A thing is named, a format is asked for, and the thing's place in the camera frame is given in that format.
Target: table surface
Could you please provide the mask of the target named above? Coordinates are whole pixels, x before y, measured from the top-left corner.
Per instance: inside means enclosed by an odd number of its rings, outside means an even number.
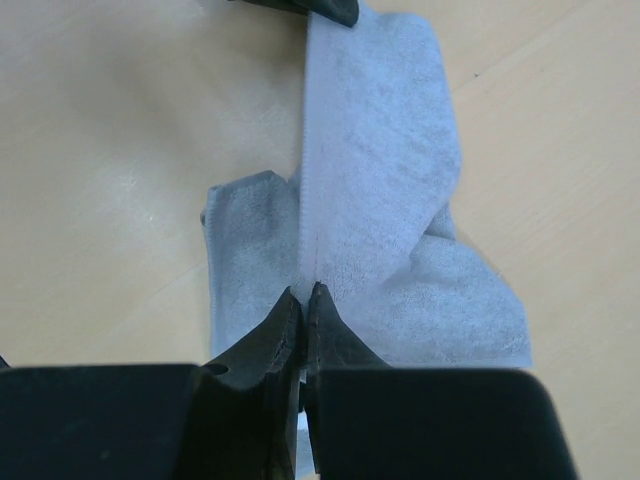
[[[640,2],[375,0],[441,41],[453,210],[526,305],[585,478],[640,461]],[[0,5],[0,352],[208,358],[208,187],[300,158],[306,23],[222,0]]]

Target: fabric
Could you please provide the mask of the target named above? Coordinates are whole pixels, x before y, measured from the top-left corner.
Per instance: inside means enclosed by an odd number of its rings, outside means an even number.
[[[289,181],[265,172],[209,192],[213,355],[286,286],[305,303],[322,281],[391,365],[531,365],[522,305],[455,239],[460,149],[427,22],[364,6],[353,29],[311,15],[303,148]],[[311,465],[298,456],[300,474]]]

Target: terry cloth towel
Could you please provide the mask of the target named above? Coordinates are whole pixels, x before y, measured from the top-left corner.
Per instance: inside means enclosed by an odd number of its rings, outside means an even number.
[[[361,6],[353,29],[312,14],[307,42],[300,172],[209,191],[212,355],[287,286],[304,304],[322,281],[345,323],[393,366],[530,366],[521,303],[455,238],[460,149],[429,24]],[[302,433],[298,445],[308,473]]]

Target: wrinkled cloth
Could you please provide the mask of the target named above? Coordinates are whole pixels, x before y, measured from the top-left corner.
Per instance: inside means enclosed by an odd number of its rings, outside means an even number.
[[[393,366],[527,367],[522,304],[456,241],[448,200],[460,148],[429,24],[365,6],[353,29],[311,15],[300,171],[209,191],[212,354],[316,281]],[[300,432],[298,473],[311,471]]]

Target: towel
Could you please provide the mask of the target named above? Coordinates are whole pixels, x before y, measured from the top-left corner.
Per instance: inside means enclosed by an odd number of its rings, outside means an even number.
[[[300,171],[208,194],[212,355],[285,287],[304,304],[322,281],[345,323],[393,366],[530,366],[524,308],[456,241],[448,200],[461,155],[429,24],[364,5],[353,29],[312,14],[306,62]],[[298,445],[306,474],[308,437]]]

